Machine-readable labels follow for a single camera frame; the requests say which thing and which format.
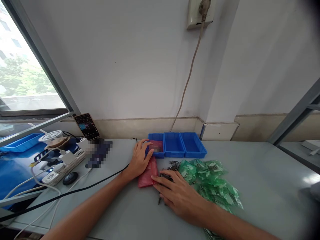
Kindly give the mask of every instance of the smartphone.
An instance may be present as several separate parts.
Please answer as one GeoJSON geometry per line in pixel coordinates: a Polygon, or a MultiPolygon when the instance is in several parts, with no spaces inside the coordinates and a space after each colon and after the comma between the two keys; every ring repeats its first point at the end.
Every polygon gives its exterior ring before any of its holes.
{"type": "Polygon", "coordinates": [[[94,124],[92,117],[89,113],[81,114],[74,117],[74,120],[78,124],[82,134],[88,141],[100,136],[96,125],[94,124]]]}

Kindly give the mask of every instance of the finger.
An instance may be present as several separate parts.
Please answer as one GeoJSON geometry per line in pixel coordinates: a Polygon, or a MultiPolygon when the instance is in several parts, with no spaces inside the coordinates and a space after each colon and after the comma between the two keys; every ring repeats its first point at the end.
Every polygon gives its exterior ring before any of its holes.
{"type": "Polygon", "coordinates": [[[153,143],[152,142],[147,142],[147,143],[143,144],[142,150],[145,151],[149,145],[153,145],[153,143]]]}
{"type": "Polygon", "coordinates": [[[166,198],[163,194],[160,194],[160,197],[164,200],[165,204],[167,204],[173,211],[175,209],[175,206],[173,202],[171,202],[168,198],[166,198]]]}
{"type": "Polygon", "coordinates": [[[146,155],[145,161],[149,162],[150,158],[152,157],[154,149],[150,149],[148,154],[146,155]]]}
{"type": "Polygon", "coordinates": [[[169,175],[173,179],[174,182],[179,181],[179,177],[172,170],[162,170],[162,171],[160,171],[160,173],[169,175]]]}
{"type": "Polygon", "coordinates": [[[174,172],[178,176],[178,178],[180,178],[182,181],[186,182],[186,180],[184,180],[183,176],[178,171],[174,171],[174,172]]]}
{"type": "Polygon", "coordinates": [[[136,144],[134,145],[133,152],[135,152],[135,151],[137,150],[137,148],[138,148],[138,143],[136,143],[136,144]]]}
{"type": "Polygon", "coordinates": [[[154,184],[153,187],[155,189],[157,189],[160,193],[162,193],[162,195],[164,197],[168,198],[171,202],[173,201],[174,196],[173,196],[172,190],[170,190],[169,188],[166,188],[164,186],[161,186],[160,184],[154,184]]]}
{"type": "Polygon", "coordinates": [[[155,180],[156,182],[161,183],[162,185],[164,185],[170,189],[174,188],[174,183],[164,177],[151,176],[151,178],[153,180],[155,180]]]}
{"type": "Polygon", "coordinates": [[[149,141],[149,139],[148,139],[148,138],[144,138],[144,139],[142,139],[142,140],[140,140],[140,141],[138,142],[138,149],[141,149],[141,148],[142,148],[142,144],[143,144],[145,141],[149,141]]]}

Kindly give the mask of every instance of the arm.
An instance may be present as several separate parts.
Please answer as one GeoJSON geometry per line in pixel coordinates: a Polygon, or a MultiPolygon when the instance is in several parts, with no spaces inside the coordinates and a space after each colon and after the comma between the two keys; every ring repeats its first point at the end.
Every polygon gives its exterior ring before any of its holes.
{"type": "Polygon", "coordinates": [[[164,170],[160,173],[170,175],[174,182],[163,177],[152,176],[153,180],[163,185],[153,186],[160,192],[160,197],[165,203],[190,224],[207,228],[227,240],[277,239],[202,198],[179,172],[164,170]]]}
{"type": "Polygon", "coordinates": [[[42,237],[42,240],[85,239],[119,192],[146,169],[153,149],[145,157],[147,146],[152,144],[148,142],[143,145],[145,141],[148,139],[136,143],[132,160],[123,172],[58,222],[42,237]]]}

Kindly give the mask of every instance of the black cable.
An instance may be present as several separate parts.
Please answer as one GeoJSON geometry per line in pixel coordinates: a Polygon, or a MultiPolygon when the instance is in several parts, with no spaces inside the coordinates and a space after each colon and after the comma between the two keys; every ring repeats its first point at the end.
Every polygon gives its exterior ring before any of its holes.
{"type": "Polygon", "coordinates": [[[121,173],[121,172],[122,172],[123,170],[125,170],[128,166],[129,166],[129,164],[128,164],[124,169],[120,170],[119,172],[116,172],[116,173],[112,174],[111,176],[109,176],[109,177],[107,177],[107,178],[105,178],[105,179],[102,179],[102,180],[99,181],[99,182],[96,182],[96,183],[92,184],[92,185],[89,186],[89,187],[80,188],[80,189],[77,189],[77,190],[74,190],[74,191],[71,191],[71,192],[67,192],[67,193],[61,194],[60,196],[51,198],[50,200],[47,200],[47,201],[45,201],[45,202],[43,202],[43,203],[40,203],[40,204],[38,204],[38,205],[35,205],[35,206],[33,206],[33,207],[30,207],[30,208],[21,210],[21,211],[19,211],[19,212],[10,214],[10,215],[8,215],[8,216],[2,217],[2,218],[0,218],[0,222],[9,220],[9,219],[14,218],[14,217],[18,217],[18,216],[20,216],[20,215],[22,215],[22,214],[24,214],[24,213],[30,212],[30,211],[32,211],[32,210],[35,210],[35,209],[37,209],[37,208],[39,208],[39,207],[42,207],[42,206],[44,206],[44,205],[46,205],[46,204],[48,204],[48,203],[51,203],[51,202],[53,202],[53,201],[55,201],[55,200],[57,200],[57,199],[59,199],[59,198],[65,197],[65,196],[70,195],[70,194],[72,194],[72,193],[81,192],[81,191],[83,191],[83,190],[87,190],[87,189],[89,189],[89,188],[92,188],[92,187],[98,185],[99,183],[102,183],[103,181],[105,181],[105,180],[113,177],[114,175],[117,175],[118,173],[121,173]]]}
{"type": "Polygon", "coordinates": [[[74,137],[74,139],[76,140],[77,143],[80,142],[80,140],[79,140],[77,137],[82,137],[82,136],[75,136],[75,135],[73,135],[72,133],[69,133],[69,132],[67,132],[67,131],[62,131],[62,133],[63,133],[64,135],[68,136],[68,137],[74,137]]]}

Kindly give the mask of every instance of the blue storage box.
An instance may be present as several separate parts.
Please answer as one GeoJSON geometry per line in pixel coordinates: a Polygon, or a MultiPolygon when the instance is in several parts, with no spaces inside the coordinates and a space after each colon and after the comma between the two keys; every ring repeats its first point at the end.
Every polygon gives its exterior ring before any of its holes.
{"type": "Polygon", "coordinates": [[[164,158],[164,141],[163,141],[163,133],[149,133],[149,140],[162,141],[163,143],[163,152],[154,152],[152,156],[156,158],[164,158]]]}
{"type": "Polygon", "coordinates": [[[0,150],[3,152],[24,152],[36,144],[39,143],[39,138],[44,135],[43,133],[32,133],[25,136],[7,146],[1,147],[0,150]]]}
{"type": "Polygon", "coordinates": [[[204,158],[208,153],[198,135],[193,132],[180,133],[186,158],[204,158]]]}
{"type": "Polygon", "coordinates": [[[164,133],[163,140],[164,154],[166,157],[184,157],[185,149],[179,133],[164,133]]]}

